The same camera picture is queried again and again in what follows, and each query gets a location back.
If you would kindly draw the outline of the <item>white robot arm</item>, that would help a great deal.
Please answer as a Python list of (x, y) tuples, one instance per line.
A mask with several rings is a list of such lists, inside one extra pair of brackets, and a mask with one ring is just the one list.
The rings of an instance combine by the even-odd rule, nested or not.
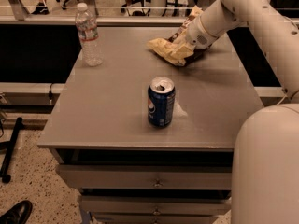
[(237, 135), (231, 224), (299, 223), (298, 18), (298, 0), (216, 0), (181, 39), (194, 51), (228, 34), (250, 81), (290, 100), (257, 111)]

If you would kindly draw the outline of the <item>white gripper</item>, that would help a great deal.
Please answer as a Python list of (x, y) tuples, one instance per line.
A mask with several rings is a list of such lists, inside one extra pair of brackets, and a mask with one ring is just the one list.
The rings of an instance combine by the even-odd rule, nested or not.
[(186, 30), (186, 35), (179, 35), (173, 41), (173, 43), (177, 45), (172, 49), (171, 57), (177, 60), (184, 59), (193, 55), (194, 48), (207, 49), (217, 39), (218, 38), (216, 36), (211, 35), (205, 29), (201, 21), (201, 16), (197, 16), (189, 23)]

